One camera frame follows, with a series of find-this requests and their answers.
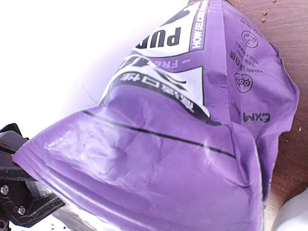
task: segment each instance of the black stripe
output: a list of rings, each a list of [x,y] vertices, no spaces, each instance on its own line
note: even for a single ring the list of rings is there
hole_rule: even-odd
[[[147,133],[147,134],[151,134],[151,135],[155,135],[155,136],[171,139],[171,140],[174,140],[174,141],[180,141],[180,142],[183,142],[183,143],[188,143],[188,144],[196,145],[196,146],[199,146],[199,147],[202,147],[202,148],[209,149],[209,150],[211,150],[213,152],[216,152],[216,153],[219,153],[219,154],[227,155],[227,156],[232,157],[232,158],[235,159],[234,155],[232,155],[232,154],[230,154],[228,152],[225,152],[223,150],[220,150],[220,149],[217,149],[217,148],[213,148],[211,146],[205,146],[203,143],[199,143],[199,142],[195,142],[195,141],[190,141],[190,140],[186,140],[186,139],[175,137],[175,136],[170,136],[170,135],[162,134],[162,133],[159,133],[159,132],[149,131],[149,130],[142,129],[142,128],[135,128],[135,127],[132,127],[132,126],[129,126],[129,125],[121,124],[121,123],[118,123],[118,122],[115,122],[115,121],[112,121],[112,120],[109,120],[109,119],[97,116],[97,115],[95,115],[95,114],[93,114],[93,113],[91,113],[89,111],[82,111],[82,112],[87,114],[87,115],[89,115],[89,116],[91,116],[91,117],[94,117],[96,119],[102,120],[102,121],[104,121],[106,123],[109,123],[109,124],[112,124],[112,125],[115,125],[115,126],[118,126],[118,127],[126,128],[126,129],[133,130],[133,131],[143,132],[143,133]]]

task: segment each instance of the pet food bag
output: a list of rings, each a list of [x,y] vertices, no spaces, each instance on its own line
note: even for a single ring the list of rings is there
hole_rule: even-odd
[[[141,41],[100,104],[13,157],[65,203],[124,231],[259,231],[298,89],[232,5],[188,5]]]

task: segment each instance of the logo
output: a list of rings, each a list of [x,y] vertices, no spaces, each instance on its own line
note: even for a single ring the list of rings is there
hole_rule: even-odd
[[[239,90],[240,93],[246,93],[251,90],[253,81],[249,75],[241,75],[239,73],[236,73],[234,75],[234,80],[237,90]]]
[[[247,47],[255,48],[258,45],[258,39],[253,33],[249,32],[248,30],[242,33],[242,39]]]

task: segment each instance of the white object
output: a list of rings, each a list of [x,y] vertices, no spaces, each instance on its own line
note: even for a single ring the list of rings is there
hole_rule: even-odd
[[[272,231],[308,230],[308,189],[289,200],[280,209]]]

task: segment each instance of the purple wrinkled plastic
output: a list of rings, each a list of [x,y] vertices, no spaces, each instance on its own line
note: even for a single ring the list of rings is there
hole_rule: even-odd
[[[277,49],[227,2],[203,1],[132,51],[99,106],[13,159],[126,231],[259,231],[297,102]]]

